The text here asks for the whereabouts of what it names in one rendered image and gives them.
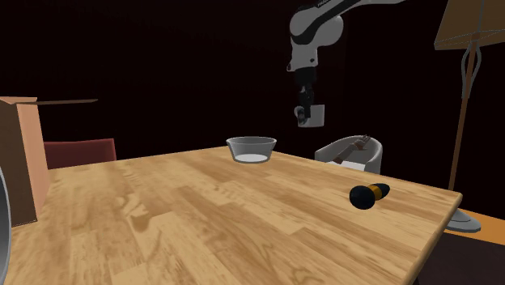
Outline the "brown cardboard box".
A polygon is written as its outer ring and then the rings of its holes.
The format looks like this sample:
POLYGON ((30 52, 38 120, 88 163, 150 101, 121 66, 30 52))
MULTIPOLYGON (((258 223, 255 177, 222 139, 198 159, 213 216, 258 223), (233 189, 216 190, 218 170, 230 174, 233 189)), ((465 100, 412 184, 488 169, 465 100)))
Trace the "brown cardboard box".
POLYGON ((50 187, 38 108, 93 101, 0 96, 0 169, 9 195, 12 226, 37 221, 50 187))

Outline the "red chair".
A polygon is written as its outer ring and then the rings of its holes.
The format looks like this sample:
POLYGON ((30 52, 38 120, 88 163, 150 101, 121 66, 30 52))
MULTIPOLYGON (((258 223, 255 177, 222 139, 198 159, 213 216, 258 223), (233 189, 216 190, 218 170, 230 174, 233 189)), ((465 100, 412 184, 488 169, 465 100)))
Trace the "red chair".
POLYGON ((117 159, 113 138, 44 142, 48 169, 97 164, 117 159))

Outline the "white mug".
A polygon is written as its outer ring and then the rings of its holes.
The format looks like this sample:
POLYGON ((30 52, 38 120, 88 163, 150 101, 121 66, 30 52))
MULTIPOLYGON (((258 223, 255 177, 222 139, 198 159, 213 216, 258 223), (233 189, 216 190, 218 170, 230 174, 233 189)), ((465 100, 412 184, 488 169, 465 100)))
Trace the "white mug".
POLYGON ((312 128, 322 127, 325 124, 325 106, 323 104, 314 104, 310 111, 306 111, 303 106, 296 106, 294 115, 297 118, 298 127, 312 128))

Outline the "wooden table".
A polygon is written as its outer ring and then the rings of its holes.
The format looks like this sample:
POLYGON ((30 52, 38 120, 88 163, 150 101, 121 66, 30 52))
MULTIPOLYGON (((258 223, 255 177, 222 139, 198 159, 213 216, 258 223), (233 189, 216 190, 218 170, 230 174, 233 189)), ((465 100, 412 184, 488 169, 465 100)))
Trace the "wooden table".
POLYGON ((54 169, 5 285, 412 285, 460 193, 226 147, 54 169), (350 190, 384 183, 368 210, 350 190))

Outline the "clear glass bowl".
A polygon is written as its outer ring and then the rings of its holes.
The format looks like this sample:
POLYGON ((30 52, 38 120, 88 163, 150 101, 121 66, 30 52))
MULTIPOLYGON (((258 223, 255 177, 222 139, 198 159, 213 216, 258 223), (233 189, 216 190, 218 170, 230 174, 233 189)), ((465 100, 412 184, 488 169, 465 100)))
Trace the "clear glass bowl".
POLYGON ((270 137, 243 136, 228 138, 226 143, 235 162, 260 164, 269 161, 277 140, 270 137))

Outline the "floor lamp with tan shade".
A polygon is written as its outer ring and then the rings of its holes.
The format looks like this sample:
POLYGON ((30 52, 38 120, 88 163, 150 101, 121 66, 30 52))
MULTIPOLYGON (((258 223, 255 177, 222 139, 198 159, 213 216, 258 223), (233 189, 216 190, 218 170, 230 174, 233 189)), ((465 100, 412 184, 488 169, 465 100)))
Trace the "floor lamp with tan shade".
POLYGON ((505 43, 505 0, 448 0, 437 32, 436 50, 463 49, 461 106, 448 188, 456 184, 465 118, 473 83, 482 65, 481 48, 505 43))

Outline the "black microphone with gold band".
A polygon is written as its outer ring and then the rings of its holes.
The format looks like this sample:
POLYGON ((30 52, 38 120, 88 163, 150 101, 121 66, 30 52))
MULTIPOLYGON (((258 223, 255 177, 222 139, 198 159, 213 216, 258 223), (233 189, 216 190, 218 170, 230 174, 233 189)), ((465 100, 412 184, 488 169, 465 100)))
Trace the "black microphone with gold band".
POLYGON ((357 185, 350 190, 350 203, 360 209, 368 210, 372 208, 376 201, 386 197, 390 191, 390 186, 384 183, 371 185, 357 185))

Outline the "grey round object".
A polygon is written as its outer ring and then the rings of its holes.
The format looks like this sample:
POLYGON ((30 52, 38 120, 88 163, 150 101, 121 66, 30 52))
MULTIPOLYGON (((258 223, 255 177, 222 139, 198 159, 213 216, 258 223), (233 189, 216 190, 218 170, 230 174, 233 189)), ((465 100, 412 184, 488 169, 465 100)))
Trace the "grey round object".
POLYGON ((5 283, 11 256, 11 207, 6 181, 0 168, 0 285, 5 283))

